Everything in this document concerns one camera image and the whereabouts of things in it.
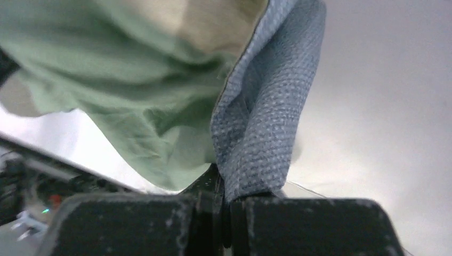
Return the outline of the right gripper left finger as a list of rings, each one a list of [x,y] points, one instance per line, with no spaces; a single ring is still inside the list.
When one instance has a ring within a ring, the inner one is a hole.
[[[79,194],[65,200],[38,255],[222,255],[216,165],[177,195]]]

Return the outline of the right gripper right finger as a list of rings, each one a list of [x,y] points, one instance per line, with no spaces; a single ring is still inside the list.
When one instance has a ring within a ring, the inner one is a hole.
[[[362,198],[254,196],[230,204],[233,255],[403,255],[387,213]]]

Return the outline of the grey-blue pillowcase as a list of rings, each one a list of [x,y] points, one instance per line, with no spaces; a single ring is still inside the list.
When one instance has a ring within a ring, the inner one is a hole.
[[[210,163],[225,198],[286,182],[322,1],[1,1],[1,51],[39,115],[79,109],[154,185]]]

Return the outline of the white pillow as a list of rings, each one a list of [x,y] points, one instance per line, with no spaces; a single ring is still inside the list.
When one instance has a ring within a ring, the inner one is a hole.
[[[412,255],[451,255],[451,1],[327,1],[287,189],[365,197]]]

